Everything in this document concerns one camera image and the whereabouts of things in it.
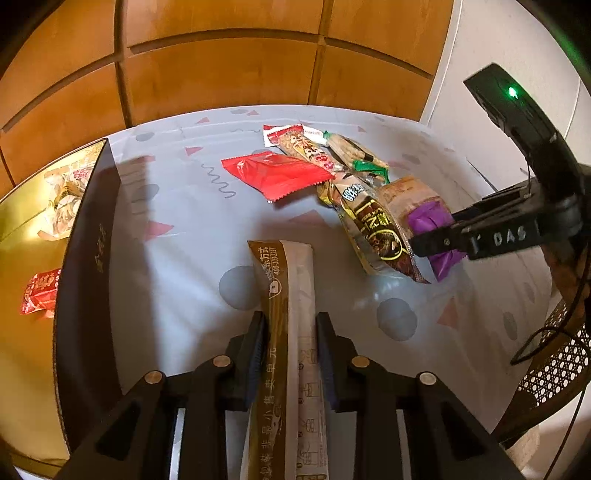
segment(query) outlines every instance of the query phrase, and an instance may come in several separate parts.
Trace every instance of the wooden panel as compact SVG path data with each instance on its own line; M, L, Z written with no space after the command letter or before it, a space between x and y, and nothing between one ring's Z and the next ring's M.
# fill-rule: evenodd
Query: wooden panel
M128 0L127 45L220 28L318 33L322 0Z
M317 103L419 120L431 80L361 53L326 47Z
M19 183L59 156L124 128L110 64L42 101L0 137L0 147Z
M114 51L115 0L66 0L0 79L0 127L48 87Z
M452 5L453 0L335 0L328 36L435 74Z
M4 165L0 162L0 199L12 190L12 183L8 178Z
M133 123L233 105L307 103L316 45L223 38L159 48L127 60Z

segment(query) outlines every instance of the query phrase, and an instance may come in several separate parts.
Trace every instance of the gold snack packet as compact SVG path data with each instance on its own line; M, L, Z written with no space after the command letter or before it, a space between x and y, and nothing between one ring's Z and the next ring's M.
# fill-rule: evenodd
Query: gold snack packet
M339 173L319 187L318 193L322 201L336 208L368 273L388 274L394 270L416 282L428 283L414 261L406 233L371 187L352 173Z

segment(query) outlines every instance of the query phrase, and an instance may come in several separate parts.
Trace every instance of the wooden cabinet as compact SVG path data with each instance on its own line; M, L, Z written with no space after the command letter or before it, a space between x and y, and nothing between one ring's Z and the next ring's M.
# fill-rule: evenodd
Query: wooden cabinet
M4 165L0 162L0 199L12 190L12 182Z
M322 0L128 0L127 45L224 28L318 33Z
M59 156L125 128L113 64L75 80L0 136L12 178L20 183Z
M0 78L5 163L19 182L110 132L233 105L418 120L452 3L64 0ZM0 165L0 192L10 184Z
M316 103L418 120L431 80L355 51L326 47Z
M115 51L115 0L66 0L31 34L0 79L0 128L35 97Z
M435 74L453 0L334 0L329 37Z
M127 62L134 124L232 105L307 103L316 45L220 38L159 48Z

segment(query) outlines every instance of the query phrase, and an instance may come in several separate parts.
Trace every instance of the squiggle pattern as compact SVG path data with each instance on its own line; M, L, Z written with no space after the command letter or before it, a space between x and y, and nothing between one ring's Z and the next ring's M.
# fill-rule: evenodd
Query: squiggle pattern
M212 178L211 183L213 185L220 185L220 187L217 189L219 192L227 193L225 198L231 199L232 197L236 196L236 192L234 192L233 190L224 190L227 189L230 186L230 184L226 181L219 181L221 177L220 175L214 173L215 167L208 167L202 163L201 168L204 170L208 170L207 176Z

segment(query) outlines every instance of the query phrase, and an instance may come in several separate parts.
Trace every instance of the red snack packet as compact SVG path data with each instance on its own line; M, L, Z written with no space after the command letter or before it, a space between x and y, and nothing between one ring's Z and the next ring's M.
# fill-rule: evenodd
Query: red snack packet
M21 315L37 312L38 310L55 311L60 275L61 268L56 268L49 272L36 273L29 280L22 298Z
M332 178L317 165L270 151L228 158L222 160L222 166L270 202Z

